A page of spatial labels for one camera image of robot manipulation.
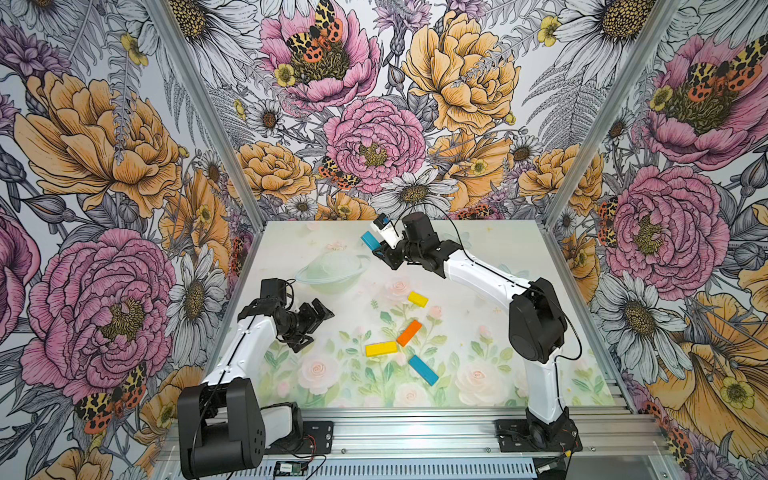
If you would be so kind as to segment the orange block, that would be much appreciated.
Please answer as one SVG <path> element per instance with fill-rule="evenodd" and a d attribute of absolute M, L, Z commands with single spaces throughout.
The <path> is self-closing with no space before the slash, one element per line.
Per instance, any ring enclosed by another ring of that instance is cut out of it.
<path fill-rule="evenodd" d="M 396 342 L 405 347 L 418 334 L 423 325 L 418 320 L 413 320 L 398 336 Z"/>

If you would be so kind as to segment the small yellow block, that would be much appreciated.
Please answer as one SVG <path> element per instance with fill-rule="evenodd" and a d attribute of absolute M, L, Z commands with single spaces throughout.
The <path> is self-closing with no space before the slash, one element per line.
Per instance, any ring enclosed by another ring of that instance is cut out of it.
<path fill-rule="evenodd" d="M 419 306 L 420 308 L 425 308 L 429 299 L 417 292 L 412 291 L 408 295 L 408 301 L 416 306 Z"/>

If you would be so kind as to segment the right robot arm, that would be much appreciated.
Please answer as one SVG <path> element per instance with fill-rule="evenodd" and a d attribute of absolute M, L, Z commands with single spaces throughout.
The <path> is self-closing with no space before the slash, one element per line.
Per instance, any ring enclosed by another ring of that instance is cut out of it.
<path fill-rule="evenodd" d="M 422 212 L 404 216 L 400 226 L 381 214 L 372 228 L 382 238 L 372 252 L 390 269 L 417 265 L 472 289 L 506 312 L 509 344 L 524 360 L 526 371 L 527 441 L 537 451 L 575 448 L 578 432 L 560 395 L 557 366 L 569 319 L 552 283 L 525 280 L 478 259 L 462 243 L 440 238 Z"/>

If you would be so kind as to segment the long yellow block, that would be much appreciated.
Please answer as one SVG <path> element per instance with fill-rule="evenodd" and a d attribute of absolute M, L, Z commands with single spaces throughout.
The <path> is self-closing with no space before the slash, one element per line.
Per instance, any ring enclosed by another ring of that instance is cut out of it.
<path fill-rule="evenodd" d="M 398 343 L 396 341 L 380 342 L 365 346 L 365 355 L 368 358 L 391 355 L 398 352 Z"/>

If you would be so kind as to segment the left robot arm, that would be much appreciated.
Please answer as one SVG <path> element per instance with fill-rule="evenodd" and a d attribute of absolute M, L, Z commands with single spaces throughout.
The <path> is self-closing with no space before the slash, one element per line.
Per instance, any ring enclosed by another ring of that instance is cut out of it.
<path fill-rule="evenodd" d="M 298 353 L 333 312 L 319 299 L 294 304 L 293 283 L 265 279 L 260 295 L 238 314 L 231 344 L 211 373 L 182 390 L 177 402 L 181 473 L 186 479 L 232 476 L 258 467 L 269 454 L 292 455 L 295 472 L 311 477 L 309 465 L 329 453 L 330 429 L 315 431 L 298 405 L 260 405 L 260 362 L 274 342 Z"/>

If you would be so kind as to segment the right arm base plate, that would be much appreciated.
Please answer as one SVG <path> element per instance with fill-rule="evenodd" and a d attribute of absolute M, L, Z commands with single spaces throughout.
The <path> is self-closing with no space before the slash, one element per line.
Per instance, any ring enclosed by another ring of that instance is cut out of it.
<path fill-rule="evenodd" d="M 573 421 L 543 424 L 537 419 L 500 419 L 494 422 L 494 433 L 501 452 L 542 452 L 555 455 L 583 450 L 578 429 Z"/>

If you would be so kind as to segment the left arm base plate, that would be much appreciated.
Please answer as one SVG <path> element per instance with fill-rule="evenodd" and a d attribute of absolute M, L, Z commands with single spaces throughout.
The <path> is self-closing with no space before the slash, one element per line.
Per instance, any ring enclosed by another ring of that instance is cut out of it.
<path fill-rule="evenodd" d="M 317 456 L 331 453 L 335 424 L 332 421 L 304 421 L 301 429 L 274 442 L 266 454 Z"/>

